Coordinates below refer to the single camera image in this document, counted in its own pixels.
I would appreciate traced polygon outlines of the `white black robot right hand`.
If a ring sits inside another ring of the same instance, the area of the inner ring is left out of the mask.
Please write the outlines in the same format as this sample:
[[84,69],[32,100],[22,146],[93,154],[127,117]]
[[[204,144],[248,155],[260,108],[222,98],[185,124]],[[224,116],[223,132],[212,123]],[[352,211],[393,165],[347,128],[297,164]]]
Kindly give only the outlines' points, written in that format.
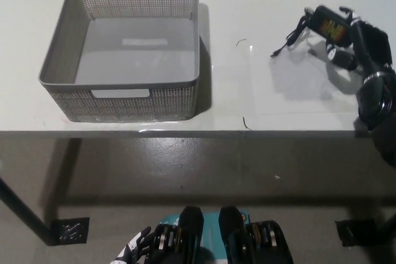
[[345,46],[327,41],[325,45],[328,60],[348,71],[361,66],[365,77],[394,74],[388,34],[363,20],[349,7],[340,6],[339,10],[346,15],[346,36],[353,52],[349,53]]

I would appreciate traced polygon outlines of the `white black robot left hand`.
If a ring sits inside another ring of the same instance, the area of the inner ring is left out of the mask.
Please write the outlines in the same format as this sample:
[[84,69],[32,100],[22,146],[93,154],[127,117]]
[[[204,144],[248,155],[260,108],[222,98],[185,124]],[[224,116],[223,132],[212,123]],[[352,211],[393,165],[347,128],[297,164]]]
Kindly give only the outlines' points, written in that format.
[[131,264],[148,253],[149,245],[153,242],[154,234],[152,228],[147,226],[138,232],[120,251],[118,256],[110,264]]

